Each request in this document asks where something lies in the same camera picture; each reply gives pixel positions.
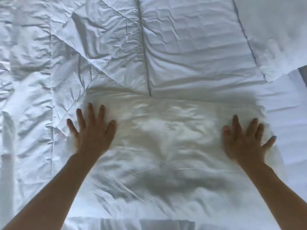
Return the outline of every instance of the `person's left arm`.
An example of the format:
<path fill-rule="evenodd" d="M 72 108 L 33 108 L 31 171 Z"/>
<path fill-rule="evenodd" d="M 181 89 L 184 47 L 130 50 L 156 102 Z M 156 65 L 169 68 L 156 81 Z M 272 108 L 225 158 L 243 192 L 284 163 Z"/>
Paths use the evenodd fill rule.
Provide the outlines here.
<path fill-rule="evenodd" d="M 115 121 L 103 128 L 104 106 L 98 117 L 92 104 L 88 107 L 88 122 L 77 110 L 80 132 L 71 120 L 67 125 L 75 136 L 77 153 L 72 155 L 62 170 L 4 227 L 3 230 L 60 230 L 86 175 L 104 154 L 116 131 Z"/>

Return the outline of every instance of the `bare skin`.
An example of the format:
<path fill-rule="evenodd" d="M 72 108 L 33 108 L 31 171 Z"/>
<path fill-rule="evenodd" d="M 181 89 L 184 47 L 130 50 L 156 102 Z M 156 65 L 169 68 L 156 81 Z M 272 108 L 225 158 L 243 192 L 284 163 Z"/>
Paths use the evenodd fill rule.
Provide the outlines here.
<path fill-rule="evenodd" d="M 306 202 L 264 163 L 265 153 L 273 146 L 276 137 L 261 145 L 263 130 L 263 124 L 258 125 L 258 120 L 254 119 L 243 133 L 238 117 L 234 116 L 232 127 L 223 129 L 225 152 L 251 179 L 281 230 L 306 230 Z"/>
<path fill-rule="evenodd" d="M 6 225 L 3 230 L 58 230 L 62 228 L 77 192 L 98 158 L 110 147 L 116 131 L 115 121 L 104 128 L 104 106 L 95 117 L 88 106 L 87 124 L 77 110 L 80 132 L 71 120 L 67 125 L 75 136 L 77 152 L 62 170 Z"/>

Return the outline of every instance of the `bed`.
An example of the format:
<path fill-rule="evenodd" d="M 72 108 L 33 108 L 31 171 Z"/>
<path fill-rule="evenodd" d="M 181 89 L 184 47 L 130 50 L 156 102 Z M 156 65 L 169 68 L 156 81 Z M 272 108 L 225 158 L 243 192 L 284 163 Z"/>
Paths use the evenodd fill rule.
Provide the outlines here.
<path fill-rule="evenodd" d="M 298 70 L 264 80 L 233 0 L 0 0 L 0 10 L 0 226 L 63 166 L 59 124 L 99 89 L 264 106 L 287 184 L 307 200 L 307 88 Z M 77 198 L 63 229 L 278 229 L 266 209 L 204 223 L 184 212 L 110 216 L 87 202 Z"/>

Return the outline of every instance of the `forearm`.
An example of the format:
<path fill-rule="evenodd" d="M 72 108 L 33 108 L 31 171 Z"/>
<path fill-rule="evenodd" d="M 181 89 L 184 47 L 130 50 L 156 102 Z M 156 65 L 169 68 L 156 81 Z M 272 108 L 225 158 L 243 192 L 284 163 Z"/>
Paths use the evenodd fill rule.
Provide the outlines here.
<path fill-rule="evenodd" d="M 242 166 L 282 230 L 307 229 L 307 204 L 267 165 Z"/>
<path fill-rule="evenodd" d="M 94 162 L 73 155 L 62 170 L 3 230 L 61 229 L 72 202 Z"/>

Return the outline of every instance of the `hand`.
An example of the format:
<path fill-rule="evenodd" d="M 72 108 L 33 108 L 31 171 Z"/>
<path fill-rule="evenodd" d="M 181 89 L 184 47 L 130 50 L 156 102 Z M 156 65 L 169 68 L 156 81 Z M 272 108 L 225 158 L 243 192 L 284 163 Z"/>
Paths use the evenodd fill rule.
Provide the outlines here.
<path fill-rule="evenodd" d="M 244 134 L 238 116 L 235 115 L 232 129 L 230 126 L 223 128 L 225 152 L 241 167 L 263 165 L 265 153 L 274 145 L 277 138 L 273 136 L 261 146 L 263 131 L 264 125 L 262 123 L 258 125 L 258 119 L 253 119 Z"/>
<path fill-rule="evenodd" d="M 105 107 L 101 105 L 96 118 L 93 105 L 89 103 L 86 124 L 81 109 L 77 109 L 80 132 L 77 131 L 70 119 L 67 120 L 67 126 L 75 138 L 77 153 L 86 154 L 86 157 L 93 159 L 94 163 L 109 149 L 116 132 L 115 120 L 112 120 L 105 129 L 104 114 Z"/>

